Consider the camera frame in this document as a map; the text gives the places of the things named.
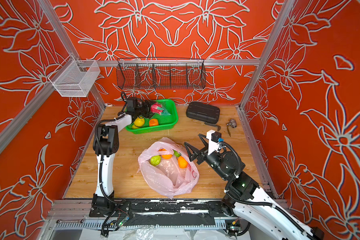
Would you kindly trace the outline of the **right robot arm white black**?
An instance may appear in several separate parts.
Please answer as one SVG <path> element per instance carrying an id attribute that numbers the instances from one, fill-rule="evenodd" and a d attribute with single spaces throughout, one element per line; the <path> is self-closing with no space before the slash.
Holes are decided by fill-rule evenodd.
<path id="1" fill-rule="evenodd" d="M 245 164 L 234 148 L 211 130 L 199 134 L 204 147 L 197 149 L 184 143 L 189 160 L 207 163 L 227 182 L 222 199 L 226 215 L 246 220 L 272 240 L 322 240 L 324 232 L 311 228 L 282 208 L 266 191 L 244 172 Z"/>

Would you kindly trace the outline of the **orange fruit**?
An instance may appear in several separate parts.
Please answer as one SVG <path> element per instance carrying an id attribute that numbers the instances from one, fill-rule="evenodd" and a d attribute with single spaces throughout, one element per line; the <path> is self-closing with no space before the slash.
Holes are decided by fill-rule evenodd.
<path id="1" fill-rule="evenodd" d="M 169 154 L 166 149 L 160 149 L 159 155 L 165 160 L 171 159 L 173 157 L 173 154 Z"/>
<path id="2" fill-rule="evenodd" d="M 159 121 L 157 119 L 150 119 L 149 120 L 149 126 L 150 127 L 155 127 L 159 125 Z"/>
<path id="3" fill-rule="evenodd" d="M 180 169 L 186 169 L 188 167 L 188 162 L 183 156 L 177 157 L 178 165 Z"/>

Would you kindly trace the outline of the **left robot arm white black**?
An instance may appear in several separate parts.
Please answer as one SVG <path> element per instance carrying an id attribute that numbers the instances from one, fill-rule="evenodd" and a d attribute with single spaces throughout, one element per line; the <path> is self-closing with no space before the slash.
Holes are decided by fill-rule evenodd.
<path id="1" fill-rule="evenodd" d="M 124 106 L 118 115 L 109 120 L 101 120 L 95 127 L 93 149 L 98 161 L 97 189 L 94 193 L 92 208 L 110 212 L 121 201 L 114 199 L 112 184 L 113 163 L 120 147 L 119 132 L 138 119 L 150 118 L 153 113 L 151 106 L 156 102 L 127 97 L 121 93 Z"/>

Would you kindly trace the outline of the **green pear fruit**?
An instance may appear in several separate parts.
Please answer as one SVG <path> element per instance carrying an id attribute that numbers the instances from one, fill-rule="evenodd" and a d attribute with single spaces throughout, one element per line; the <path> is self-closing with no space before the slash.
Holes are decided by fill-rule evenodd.
<path id="1" fill-rule="evenodd" d="M 150 164 L 154 167 L 158 166 L 161 163 L 162 157 L 160 155 L 152 156 L 150 159 Z"/>

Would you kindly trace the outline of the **pink plastic bag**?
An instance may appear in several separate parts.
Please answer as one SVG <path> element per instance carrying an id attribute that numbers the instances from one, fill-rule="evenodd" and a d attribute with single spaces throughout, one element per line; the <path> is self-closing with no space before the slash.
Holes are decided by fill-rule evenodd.
<path id="1" fill-rule="evenodd" d="M 169 154 L 173 154 L 173 157 L 168 160 L 162 158 L 161 163 L 154 167 L 150 164 L 150 159 L 152 156 L 159 155 L 160 149 L 166 149 Z M 177 159 L 179 156 L 187 160 L 186 169 L 179 168 Z M 194 163 L 190 162 L 185 147 L 169 138 L 161 138 L 145 149 L 138 157 L 138 163 L 149 187 L 170 199 L 190 193 L 199 181 L 199 170 Z"/>

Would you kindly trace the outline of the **red green dragon fruit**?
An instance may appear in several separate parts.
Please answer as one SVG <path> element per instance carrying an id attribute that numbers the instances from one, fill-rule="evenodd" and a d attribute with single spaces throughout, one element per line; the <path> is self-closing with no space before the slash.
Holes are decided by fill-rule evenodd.
<path id="1" fill-rule="evenodd" d="M 161 104 L 154 103 L 150 107 L 151 113 L 158 114 L 160 116 L 169 116 L 171 113 Z"/>

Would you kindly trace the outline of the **yellow lemon fruit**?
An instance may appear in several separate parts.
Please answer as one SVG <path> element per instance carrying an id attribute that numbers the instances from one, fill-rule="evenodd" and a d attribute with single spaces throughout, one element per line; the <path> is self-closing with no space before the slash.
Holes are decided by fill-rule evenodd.
<path id="1" fill-rule="evenodd" d="M 137 117 L 133 123 L 133 128 L 134 129 L 141 128 L 145 125 L 145 122 L 146 122 L 146 120 L 144 117 L 142 117 L 142 116 Z"/>

